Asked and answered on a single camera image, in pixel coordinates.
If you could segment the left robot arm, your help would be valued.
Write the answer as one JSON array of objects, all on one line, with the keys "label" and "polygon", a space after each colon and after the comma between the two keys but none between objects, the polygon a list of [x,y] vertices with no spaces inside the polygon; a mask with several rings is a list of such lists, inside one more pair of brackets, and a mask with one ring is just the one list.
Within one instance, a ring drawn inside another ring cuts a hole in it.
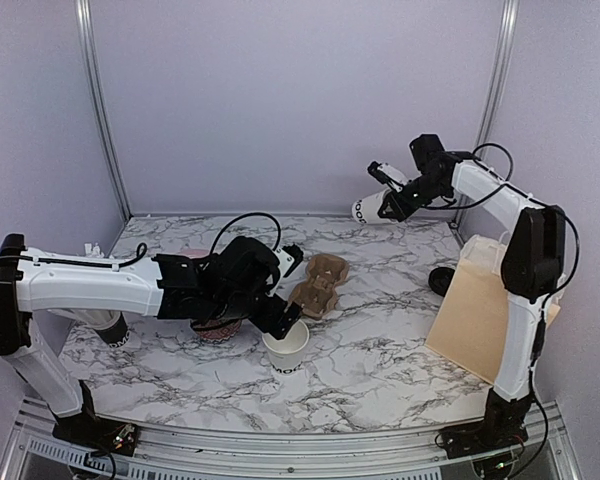
[{"label": "left robot arm", "polygon": [[86,445],[105,438],[88,387],[73,378],[34,324],[52,311],[101,332],[109,345],[125,342],[125,314],[187,320],[198,331],[248,320],[281,340],[301,308],[277,295],[280,281],[302,262],[296,245],[273,248],[239,236],[202,258],[146,254],[128,260],[47,253],[8,235],[0,249],[0,356],[42,397],[59,425]]}]

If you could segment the black cup lid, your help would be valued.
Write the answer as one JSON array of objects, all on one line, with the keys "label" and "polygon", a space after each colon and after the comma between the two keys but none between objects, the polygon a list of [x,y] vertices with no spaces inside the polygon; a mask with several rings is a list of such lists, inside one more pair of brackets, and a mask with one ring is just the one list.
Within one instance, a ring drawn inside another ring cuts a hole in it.
[{"label": "black cup lid", "polygon": [[437,295],[444,297],[451,285],[455,269],[441,266],[434,268],[428,276],[429,288]]}]

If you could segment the brown cardboard cup carrier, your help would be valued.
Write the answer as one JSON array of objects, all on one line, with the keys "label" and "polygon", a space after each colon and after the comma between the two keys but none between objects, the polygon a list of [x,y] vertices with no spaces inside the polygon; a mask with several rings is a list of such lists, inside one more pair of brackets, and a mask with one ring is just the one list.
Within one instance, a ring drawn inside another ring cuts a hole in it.
[{"label": "brown cardboard cup carrier", "polygon": [[335,309],[336,289],[346,282],[348,273],[345,259],[331,254],[314,255],[306,267],[307,278],[294,287],[289,302],[299,305],[304,316],[320,320]]}]

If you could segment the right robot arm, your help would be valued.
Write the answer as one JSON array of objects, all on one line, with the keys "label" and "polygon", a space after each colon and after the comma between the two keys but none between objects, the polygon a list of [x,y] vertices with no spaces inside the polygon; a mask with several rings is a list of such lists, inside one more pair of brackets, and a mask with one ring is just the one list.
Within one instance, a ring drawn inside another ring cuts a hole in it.
[{"label": "right robot arm", "polygon": [[368,173],[388,192],[378,208],[382,220],[402,222],[433,201],[454,194],[483,207],[510,234],[501,263],[508,295],[504,356],[489,391],[484,419],[475,438],[495,448],[514,431],[535,401],[533,376],[545,340],[549,304],[571,281],[565,275],[566,233],[575,225],[564,210],[548,205],[490,169],[477,150],[451,151],[435,134],[422,134],[409,145],[419,177],[404,179],[387,163],[372,162]]}]

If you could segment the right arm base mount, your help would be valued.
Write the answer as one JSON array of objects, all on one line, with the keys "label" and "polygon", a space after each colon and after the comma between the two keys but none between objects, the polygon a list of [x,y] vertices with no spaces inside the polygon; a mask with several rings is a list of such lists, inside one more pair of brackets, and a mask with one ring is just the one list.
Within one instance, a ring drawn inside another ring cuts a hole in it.
[{"label": "right arm base mount", "polygon": [[444,427],[437,433],[434,442],[446,452],[448,459],[457,459],[524,445],[527,440],[528,433],[524,427],[489,434],[482,422],[476,421]]}]

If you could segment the brown paper bag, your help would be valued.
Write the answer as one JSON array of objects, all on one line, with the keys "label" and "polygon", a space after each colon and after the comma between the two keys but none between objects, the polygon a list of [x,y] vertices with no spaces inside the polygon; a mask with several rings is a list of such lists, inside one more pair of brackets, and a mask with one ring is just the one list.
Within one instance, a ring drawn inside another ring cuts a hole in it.
[{"label": "brown paper bag", "polygon": [[500,267],[507,246],[474,235],[459,261],[425,345],[489,384],[505,351],[508,298]]}]

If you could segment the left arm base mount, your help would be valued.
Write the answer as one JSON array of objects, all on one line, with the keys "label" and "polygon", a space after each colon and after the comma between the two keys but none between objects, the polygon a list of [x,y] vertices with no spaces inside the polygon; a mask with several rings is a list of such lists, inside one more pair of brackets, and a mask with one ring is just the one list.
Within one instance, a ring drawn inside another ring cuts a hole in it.
[{"label": "left arm base mount", "polygon": [[58,418],[52,435],[69,443],[131,457],[136,449],[139,426],[107,418]]}]

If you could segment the white paper cup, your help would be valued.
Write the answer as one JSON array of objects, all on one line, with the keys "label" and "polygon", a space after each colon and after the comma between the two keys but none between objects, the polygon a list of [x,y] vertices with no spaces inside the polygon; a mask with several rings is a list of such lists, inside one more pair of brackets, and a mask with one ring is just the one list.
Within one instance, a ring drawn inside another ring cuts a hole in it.
[{"label": "white paper cup", "polygon": [[356,200],[351,207],[353,220],[359,224],[366,225],[396,223],[394,218],[383,217],[380,215],[385,197],[389,192],[389,189],[384,189],[375,194]]},{"label": "white paper cup", "polygon": [[309,328],[302,320],[298,320],[282,340],[263,334],[262,341],[273,370],[281,375],[296,372],[305,357],[309,339]]}]

